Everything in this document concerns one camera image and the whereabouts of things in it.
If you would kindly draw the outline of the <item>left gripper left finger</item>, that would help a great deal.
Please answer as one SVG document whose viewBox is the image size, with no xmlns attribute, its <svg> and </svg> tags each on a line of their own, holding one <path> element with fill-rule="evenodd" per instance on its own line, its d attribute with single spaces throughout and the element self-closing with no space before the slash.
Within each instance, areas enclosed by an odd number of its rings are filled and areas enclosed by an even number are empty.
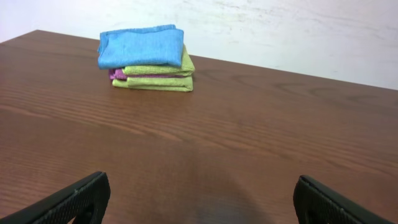
<svg viewBox="0 0 398 224">
<path fill-rule="evenodd" d="M 108 177 L 98 171 L 1 218 L 1 224 L 101 224 L 110 195 Z"/>
</svg>

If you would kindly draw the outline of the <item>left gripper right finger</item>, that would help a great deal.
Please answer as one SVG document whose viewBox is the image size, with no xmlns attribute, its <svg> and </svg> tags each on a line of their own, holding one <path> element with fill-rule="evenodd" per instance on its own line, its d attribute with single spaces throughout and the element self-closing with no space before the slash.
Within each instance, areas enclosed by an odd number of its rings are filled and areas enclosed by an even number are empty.
<svg viewBox="0 0 398 224">
<path fill-rule="evenodd" d="M 392 224 L 308 175 L 298 178 L 293 201 L 300 224 Z"/>
</svg>

